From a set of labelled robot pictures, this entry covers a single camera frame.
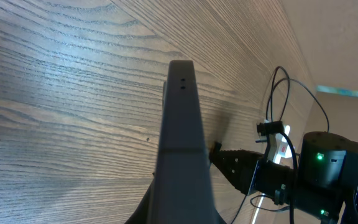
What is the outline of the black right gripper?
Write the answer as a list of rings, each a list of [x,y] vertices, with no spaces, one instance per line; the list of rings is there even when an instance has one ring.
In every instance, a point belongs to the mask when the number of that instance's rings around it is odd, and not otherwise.
[[[259,164],[263,154],[245,150],[212,152],[209,159],[242,194],[258,191],[270,197],[275,205],[290,204],[294,171],[288,166],[271,161]]]

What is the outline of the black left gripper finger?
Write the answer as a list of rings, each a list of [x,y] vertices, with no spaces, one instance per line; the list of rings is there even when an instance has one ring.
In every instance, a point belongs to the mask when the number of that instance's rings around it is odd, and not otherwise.
[[[154,179],[125,224],[224,223],[214,206],[209,165],[193,62],[172,60]]]

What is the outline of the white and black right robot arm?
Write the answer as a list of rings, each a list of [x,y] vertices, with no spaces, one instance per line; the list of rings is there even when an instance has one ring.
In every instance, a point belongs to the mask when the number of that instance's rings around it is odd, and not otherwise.
[[[303,137],[298,169],[266,161],[254,151],[222,151],[216,143],[209,159],[242,194],[260,192],[321,223],[358,223],[358,142],[327,132]]]

